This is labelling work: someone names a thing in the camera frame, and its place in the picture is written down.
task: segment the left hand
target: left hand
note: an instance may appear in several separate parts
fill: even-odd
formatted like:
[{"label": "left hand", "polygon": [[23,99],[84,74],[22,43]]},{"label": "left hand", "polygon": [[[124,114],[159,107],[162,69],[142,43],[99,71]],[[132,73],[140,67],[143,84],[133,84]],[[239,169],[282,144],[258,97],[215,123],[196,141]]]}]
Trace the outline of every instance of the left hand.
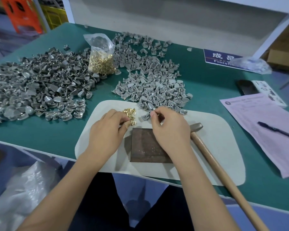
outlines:
[{"label": "left hand", "polygon": [[106,163],[120,146],[131,122],[126,114],[114,109],[105,113],[90,130],[89,145],[83,154],[87,160]]}]

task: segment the hammer head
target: hammer head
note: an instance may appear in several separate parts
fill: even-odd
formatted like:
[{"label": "hammer head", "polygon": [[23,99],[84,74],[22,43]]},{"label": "hammer head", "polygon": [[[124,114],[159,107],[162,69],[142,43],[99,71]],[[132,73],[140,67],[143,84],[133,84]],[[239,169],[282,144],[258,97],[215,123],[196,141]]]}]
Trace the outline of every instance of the hammer head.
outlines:
[{"label": "hammer head", "polygon": [[199,131],[203,127],[203,125],[199,122],[199,123],[192,124],[189,127],[190,127],[190,132],[192,133],[192,132]]}]

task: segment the dark pants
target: dark pants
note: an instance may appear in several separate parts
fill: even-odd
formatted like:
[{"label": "dark pants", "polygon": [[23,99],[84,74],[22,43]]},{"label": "dark pants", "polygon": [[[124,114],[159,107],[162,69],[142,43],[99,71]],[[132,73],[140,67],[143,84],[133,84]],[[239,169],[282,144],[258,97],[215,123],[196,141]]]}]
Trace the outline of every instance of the dark pants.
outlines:
[{"label": "dark pants", "polygon": [[69,231],[83,230],[193,230],[182,188],[168,186],[135,229],[117,194],[111,173],[97,173],[92,180]]}]

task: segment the hand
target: hand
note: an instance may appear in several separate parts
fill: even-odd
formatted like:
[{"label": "hand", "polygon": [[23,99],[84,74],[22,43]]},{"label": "hand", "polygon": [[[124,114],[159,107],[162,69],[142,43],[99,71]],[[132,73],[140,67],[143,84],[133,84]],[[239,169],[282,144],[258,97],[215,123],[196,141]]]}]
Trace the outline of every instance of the hand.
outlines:
[{"label": "hand", "polygon": [[[165,118],[163,125],[160,124],[158,114]],[[191,152],[190,127],[183,115],[169,108],[159,107],[150,116],[154,136],[173,163],[178,157],[182,157],[182,152]]]},{"label": "hand", "polygon": [[105,113],[90,130],[89,145],[83,154],[104,163],[116,152],[131,122],[126,114],[114,109]]}]

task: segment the wooden hammer handle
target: wooden hammer handle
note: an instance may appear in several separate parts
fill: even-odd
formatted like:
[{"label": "wooden hammer handle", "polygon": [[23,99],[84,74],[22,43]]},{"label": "wooden hammer handle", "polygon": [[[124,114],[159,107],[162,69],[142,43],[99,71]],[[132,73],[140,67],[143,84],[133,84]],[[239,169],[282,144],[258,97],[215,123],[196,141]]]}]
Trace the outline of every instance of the wooden hammer handle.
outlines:
[{"label": "wooden hammer handle", "polygon": [[226,173],[226,171],[223,169],[223,167],[218,163],[218,161],[214,158],[214,156],[208,150],[208,148],[206,147],[204,142],[201,140],[201,138],[195,132],[192,132],[190,135],[194,143],[196,144],[196,146],[201,151],[202,155],[208,161],[209,165],[211,166],[211,168],[213,169],[217,177],[220,179],[223,185],[229,190],[229,192],[235,198],[236,202],[244,211],[244,213],[246,214],[250,222],[253,224],[254,228],[258,231],[264,231],[264,230],[269,231],[267,226],[263,223],[263,221],[260,219],[258,214],[253,210],[251,205],[244,198],[242,193],[239,191],[239,189],[237,188],[235,183],[232,181],[232,179],[229,177],[229,175]]}]

